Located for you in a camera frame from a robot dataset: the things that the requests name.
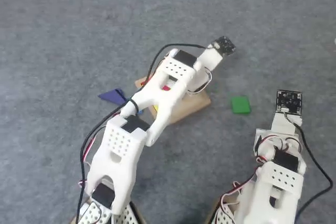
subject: robotic arm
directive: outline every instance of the robotic arm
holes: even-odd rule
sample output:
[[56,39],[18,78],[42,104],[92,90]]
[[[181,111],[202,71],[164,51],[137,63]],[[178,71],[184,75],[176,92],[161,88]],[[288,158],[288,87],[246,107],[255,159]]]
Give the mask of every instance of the robotic arm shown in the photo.
[[[252,177],[224,194],[212,223],[293,224],[306,164],[295,126],[301,120],[302,94],[278,90],[271,130],[256,130],[254,154],[262,163]],[[228,198],[237,195],[236,200]]]
[[[211,80],[211,71],[223,57],[234,51],[231,41],[221,37],[198,58],[178,49],[168,53],[143,89],[132,97],[119,115],[107,122],[101,145],[87,175],[85,192],[92,204],[80,219],[80,224],[104,224],[110,218],[115,223],[130,202],[137,163],[144,146],[155,143],[169,124],[175,105],[186,93],[202,91]],[[173,82],[171,89],[162,90],[168,81]],[[155,121],[148,125],[136,116],[136,111],[152,105],[157,105],[159,109]]]

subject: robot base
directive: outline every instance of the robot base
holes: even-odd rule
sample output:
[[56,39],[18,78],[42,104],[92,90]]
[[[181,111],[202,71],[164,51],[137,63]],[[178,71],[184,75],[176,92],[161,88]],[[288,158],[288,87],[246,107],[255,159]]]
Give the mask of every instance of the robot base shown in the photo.
[[[82,205],[80,208],[80,218],[85,214],[86,210],[88,210],[90,204],[91,204],[90,198]],[[70,222],[70,224],[76,223],[76,217],[73,218],[73,220]],[[146,224],[146,221],[142,217],[141,213],[139,212],[138,208],[136,208],[135,204],[133,202],[130,202],[125,211],[122,213],[122,215],[116,220],[116,224]]]
[[[135,86],[137,88],[141,87],[141,83],[145,81],[146,77],[137,80],[135,82]],[[182,101],[176,105],[174,108],[171,118],[170,124],[176,123],[177,121],[187,117],[190,114],[193,114],[202,108],[211,104],[211,100],[205,90],[198,94],[186,94]],[[157,111],[154,106],[150,106],[149,110],[153,115],[154,119],[156,118]]]

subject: wooden base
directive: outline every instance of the wooden base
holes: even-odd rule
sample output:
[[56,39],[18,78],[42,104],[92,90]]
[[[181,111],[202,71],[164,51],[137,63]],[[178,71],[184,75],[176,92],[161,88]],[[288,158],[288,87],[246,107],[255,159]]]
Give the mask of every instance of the wooden base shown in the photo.
[[[146,78],[142,78],[135,82],[137,88],[141,87],[141,83],[145,81]],[[186,116],[195,113],[196,111],[208,106],[211,103],[209,96],[206,94],[205,90],[198,94],[186,94],[182,101],[176,105],[173,110],[170,123],[176,123],[177,121],[185,118]],[[154,106],[149,107],[154,119],[156,118],[157,111]]]

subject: green cube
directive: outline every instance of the green cube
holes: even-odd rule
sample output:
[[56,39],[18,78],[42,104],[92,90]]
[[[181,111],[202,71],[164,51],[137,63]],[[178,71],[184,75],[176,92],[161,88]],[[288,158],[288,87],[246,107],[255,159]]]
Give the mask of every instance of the green cube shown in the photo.
[[232,97],[232,111],[235,114],[249,114],[251,112],[250,103],[245,96]]

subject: blue triangle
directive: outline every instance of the blue triangle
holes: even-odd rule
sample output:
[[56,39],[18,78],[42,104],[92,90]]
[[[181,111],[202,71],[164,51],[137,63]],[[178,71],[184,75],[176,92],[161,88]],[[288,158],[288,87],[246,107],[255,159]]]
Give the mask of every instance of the blue triangle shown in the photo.
[[116,105],[122,105],[126,101],[124,92],[121,89],[113,89],[109,92],[98,95],[98,97]]

